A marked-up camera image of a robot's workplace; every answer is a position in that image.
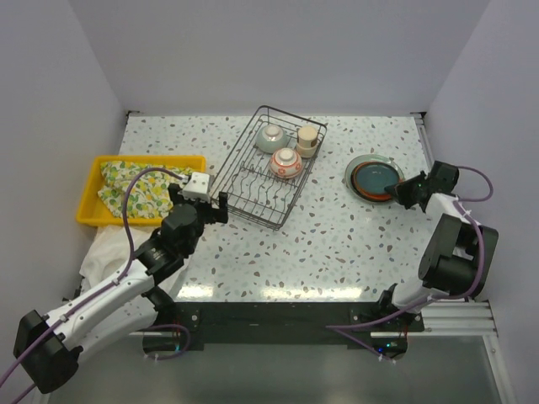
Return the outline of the celadon green flower plate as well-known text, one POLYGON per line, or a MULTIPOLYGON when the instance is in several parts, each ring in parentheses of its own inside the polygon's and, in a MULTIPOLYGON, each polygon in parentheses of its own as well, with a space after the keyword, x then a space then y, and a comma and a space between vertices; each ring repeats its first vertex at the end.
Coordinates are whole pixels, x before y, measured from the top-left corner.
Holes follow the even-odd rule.
POLYGON ((390 158, 378 154, 354 157, 344 173, 344 181, 350 192, 374 204, 391 202, 392 197, 384 188, 403 180, 401 168, 390 158))

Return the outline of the red white patterned bowl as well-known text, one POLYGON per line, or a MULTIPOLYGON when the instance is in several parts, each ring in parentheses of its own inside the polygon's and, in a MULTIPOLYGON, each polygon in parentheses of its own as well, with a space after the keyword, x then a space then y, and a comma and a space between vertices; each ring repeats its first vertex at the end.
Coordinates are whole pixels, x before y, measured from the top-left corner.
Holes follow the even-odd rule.
POLYGON ((302 170, 302 157, 295 149, 288 147, 277 150, 271 157, 269 170, 278 178, 290 179, 302 170))

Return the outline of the beige ceramic cup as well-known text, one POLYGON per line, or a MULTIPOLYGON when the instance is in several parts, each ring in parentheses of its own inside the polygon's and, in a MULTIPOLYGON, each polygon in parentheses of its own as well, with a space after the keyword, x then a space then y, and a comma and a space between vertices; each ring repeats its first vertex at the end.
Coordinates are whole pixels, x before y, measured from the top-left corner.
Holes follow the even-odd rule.
POLYGON ((305 125, 297 131, 296 151, 301 157, 309 158, 315 154, 318 144, 318 131, 305 125))

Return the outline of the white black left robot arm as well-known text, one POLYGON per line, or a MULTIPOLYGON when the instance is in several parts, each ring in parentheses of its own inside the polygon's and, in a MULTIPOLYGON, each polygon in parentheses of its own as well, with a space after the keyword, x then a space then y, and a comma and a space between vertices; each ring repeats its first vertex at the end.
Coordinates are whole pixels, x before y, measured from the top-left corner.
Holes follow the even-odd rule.
POLYGON ((43 394, 65 385, 89 350, 97 326, 137 297, 151 302, 145 320, 156 330, 173 324, 174 309, 160 284, 177 273, 195 251, 205 226, 228 221, 228 195, 221 192, 213 206, 205 183, 191 180, 168 188, 173 208, 159 229, 138 248, 131 248, 123 270, 91 290, 44 315, 26 314, 19 322, 13 354, 43 394))

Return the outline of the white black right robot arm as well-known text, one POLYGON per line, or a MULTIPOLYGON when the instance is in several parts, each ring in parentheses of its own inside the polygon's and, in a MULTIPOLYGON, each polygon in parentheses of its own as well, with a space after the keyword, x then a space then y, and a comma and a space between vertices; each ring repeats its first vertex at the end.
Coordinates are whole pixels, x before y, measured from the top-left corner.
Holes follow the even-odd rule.
POLYGON ((453 193, 461 170, 480 173, 436 161, 429 173, 385 187, 398 204, 418 205, 437 225, 420 260, 418 280, 393 284, 376 303, 376 323, 384 330, 395 330, 405 316, 435 301, 474 298, 483 290, 499 233, 473 219, 463 205, 467 200, 453 193))

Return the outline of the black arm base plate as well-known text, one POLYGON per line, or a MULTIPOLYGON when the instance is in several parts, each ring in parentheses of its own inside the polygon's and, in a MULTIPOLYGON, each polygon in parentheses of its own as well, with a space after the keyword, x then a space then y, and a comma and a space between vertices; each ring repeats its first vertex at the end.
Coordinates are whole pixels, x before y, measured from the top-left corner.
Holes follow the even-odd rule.
POLYGON ((337 345, 353 343, 328 325, 376 320, 375 302, 177 302, 159 312, 155 324, 186 327, 191 339, 171 328, 142 334, 145 354, 171 354, 208 344, 337 345))

